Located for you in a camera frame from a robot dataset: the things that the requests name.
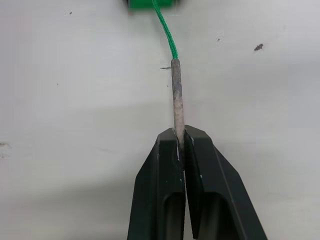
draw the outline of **black plastic jaw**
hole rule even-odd
[[[177,139],[161,133],[135,179],[127,240],[182,240],[185,178]]]
[[[266,240],[238,172],[204,131],[185,129],[184,167],[193,238]]]
[[[245,186],[211,138],[185,127],[185,179],[193,238],[266,240]],[[170,128],[161,133],[135,179],[127,240],[182,240],[185,180]]]

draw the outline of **metal rod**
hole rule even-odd
[[[172,59],[171,61],[172,75],[172,94],[173,94],[173,116],[174,116],[174,132],[178,139],[179,150],[184,156],[185,150],[185,119],[184,119],[184,103],[182,99],[181,85],[181,69],[180,61]]]

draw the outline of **green wire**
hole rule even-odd
[[[166,24],[166,21],[164,19],[164,16],[162,16],[161,11],[160,11],[160,7],[158,5],[158,0],[152,0],[152,4],[154,7],[154,10],[156,11],[156,14],[159,17],[159,20],[163,26],[164,32],[166,34],[166,37],[168,38],[168,42],[169,42],[169,46],[170,46],[170,50],[172,53],[172,58],[173,59],[178,59],[178,51],[175,45],[175,41],[171,36],[171,33],[169,31],[168,25]]]

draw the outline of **green object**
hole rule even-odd
[[[173,59],[178,59],[178,51],[177,51],[177,48],[176,48],[176,45],[175,45],[175,41],[171,36],[171,33],[170,33],[169,28],[167,26],[167,23],[166,23],[166,21],[164,19],[164,16],[162,16],[162,14],[161,14],[160,7],[158,5],[158,0],[152,0],[152,3],[153,3],[153,8],[156,11],[156,14],[158,15],[159,20],[160,20],[160,22],[161,22],[161,24],[163,26],[164,32],[166,34],[166,37],[168,38],[170,50],[171,50],[171,53],[172,53],[172,58]]]
[[[128,0],[130,9],[152,9],[153,0]],[[158,0],[158,5],[162,8],[168,8],[174,5],[175,0]]]

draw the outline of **white table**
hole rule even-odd
[[[163,11],[185,122],[240,173],[270,240],[319,239],[319,12],[317,0]],[[127,238],[135,176],[173,126],[170,61],[152,10],[0,0],[0,239]]]

